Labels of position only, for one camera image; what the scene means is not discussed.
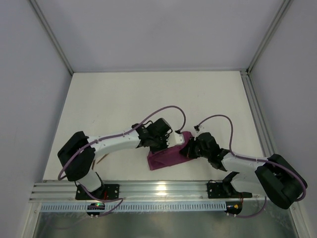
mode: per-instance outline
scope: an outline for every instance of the metal frame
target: metal frame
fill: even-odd
[[[251,72],[256,63],[258,62],[259,58],[265,51],[267,45],[271,41],[274,33],[276,32],[278,26],[280,25],[281,21],[283,20],[285,14],[287,13],[289,7],[293,3],[294,0],[284,0],[280,8],[278,9],[277,13],[275,14],[273,21],[271,22],[270,26],[268,27],[256,53],[254,54],[250,66],[247,69],[247,72]]]
[[[104,211],[113,209],[118,202],[104,204]],[[100,210],[89,210],[91,202],[64,202],[64,203],[44,203],[41,212],[97,212]],[[124,201],[115,209],[115,213],[122,212],[192,212],[192,211],[225,211],[227,205],[225,201],[163,201],[163,202],[126,202]]]
[[[42,203],[33,203],[30,207],[29,215],[27,217],[22,238],[31,238],[34,235],[36,223],[40,214]]]
[[[33,8],[33,11],[34,11],[35,15],[37,16],[40,24],[43,26],[46,34],[48,35],[50,41],[52,42],[53,46],[55,47],[59,57],[63,61],[65,67],[68,69],[69,74],[73,75],[74,70],[72,69],[63,49],[61,48],[57,38],[55,37],[54,32],[52,31],[48,21],[46,20],[40,6],[36,2],[36,0],[28,0],[28,2],[30,3],[30,5]]]
[[[105,184],[119,184],[119,196],[124,197],[126,201],[223,201],[223,199],[208,199],[207,182],[208,181],[104,181]],[[78,202],[75,200],[75,194],[76,186],[72,182],[46,181],[34,185],[30,202]],[[225,201],[236,200],[238,199],[232,198],[226,199]]]
[[[259,141],[263,154],[265,156],[278,153],[276,144],[274,142],[271,130],[268,126],[264,111],[261,109],[261,103],[257,97],[256,89],[252,83],[252,75],[246,71],[241,71],[242,82],[247,94],[247,98],[250,105],[250,110],[254,119],[254,123],[258,132]],[[300,238],[312,237],[309,228],[306,226],[305,218],[303,217],[303,207],[295,202],[290,207],[292,217]]]

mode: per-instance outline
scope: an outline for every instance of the white wall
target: white wall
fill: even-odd
[[[0,234],[25,222],[42,179],[70,74],[27,0],[0,1]]]
[[[282,0],[37,0],[75,72],[246,68]]]
[[[295,0],[252,72],[278,150],[308,182],[317,224],[317,1]]]

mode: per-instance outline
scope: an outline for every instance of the white table surface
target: white table surface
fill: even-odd
[[[185,111],[184,130],[192,133],[193,126],[208,116],[229,116],[234,124],[233,150],[263,156],[238,71],[76,73],[43,179],[57,179],[61,170],[57,152],[75,132],[82,130],[92,136],[121,131],[167,105],[177,105]],[[152,120],[160,117],[173,129],[183,123],[182,114],[176,109],[167,109]],[[228,148],[230,126],[226,119],[211,119],[204,127],[221,147]],[[150,171],[148,151],[138,148],[111,153],[95,171],[104,180],[210,180],[223,179],[227,174],[212,168],[204,158]]]

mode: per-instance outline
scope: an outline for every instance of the purple cable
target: purple cable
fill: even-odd
[[[184,117],[184,122],[183,122],[183,125],[182,127],[179,129],[179,131],[181,131],[184,126],[185,126],[185,123],[186,123],[186,115],[184,113],[184,111],[178,107],[178,106],[166,106],[166,107],[163,107],[163,108],[160,108],[158,110],[156,110],[155,112],[151,113],[149,116],[147,116],[143,121],[141,121],[136,127],[132,128],[131,130],[127,131],[126,133],[124,134],[117,134],[117,135],[109,135],[109,136],[104,136],[98,140],[94,140],[86,145],[84,145],[83,147],[81,147],[79,150],[76,151],[75,154],[73,154],[72,157],[70,157],[70,159],[67,161],[67,163],[64,165],[64,167],[62,168],[62,170],[59,172],[59,175],[57,177],[58,180],[62,180],[66,177],[66,175],[62,176],[63,172],[65,172],[65,170],[67,169],[67,167],[70,165],[70,163],[76,158],[77,155],[79,155],[84,149],[86,149],[87,147],[93,145],[93,144],[96,144],[96,143],[99,143],[100,141],[103,141],[103,140],[107,140],[107,139],[112,139],[112,138],[116,138],[116,137],[120,137],[120,136],[124,136],[125,134],[129,134],[133,131],[135,131],[137,128],[139,128],[145,121],[147,121],[150,117],[152,117],[153,115],[155,115],[156,113],[160,112],[160,111],[163,111],[165,109],[168,109],[168,108],[176,108],[178,110],[181,111],[181,113],[183,114],[183,117]]]
[[[277,164],[275,162],[272,162],[272,161],[268,161],[268,160],[262,160],[262,159],[254,159],[254,158],[248,158],[248,157],[244,157],[244,156],[241,156],[241,155],[236,155],[233,150],[232,150],[232,139],[233,139],[233,123],[232,123],[232,120],[226,116],[226,115],[223,115],[223,114],[217,114],[217,115],[213,115],[213,116],[210,116],[210,117],[207,117],[205,118],[204,120],[202,120],[197,126],[200,126],[202,123],[204,123],[205,121],[207,121],[208,119],[211,119],[211,118],[215,118],[215,117],[223,117],[223,118],[226,118],[228,119],[228,121],[230,122],[230,126],[231,126],[231,134],[230,134],[230,140],[229,140],[229,151],[230,153],[236,157],[236,158],[239,158],[239,159],[242,159],[242,160],[248,160],[248,161],[255,161],[255,162],[264,162],[264,163],[268,163],[268,164],[271,164],[271,165],[274,165],[274,166],[277,166],[283,170],[285,170],[288,174],[290,174],[291,176],[293,176],[301,185],[302,189],[303,189],[303,194],[300,198],[297,198],[296,201],[299,202],[299,201],[302,201],[305,196],[306,196],[306,187],[303,183],[303,181],[291,170],[289,170],[288,168],[280,165],[280,164]],[[257,215],[259,215],[266,207],[266,197],[265,197],[265,203],[262,207],[262,209],[253,214],[253,215],[250,215],[250,216],[236,216],[236,217],[239,217],[239,218],[251,218],[251,217],[255,217]]]

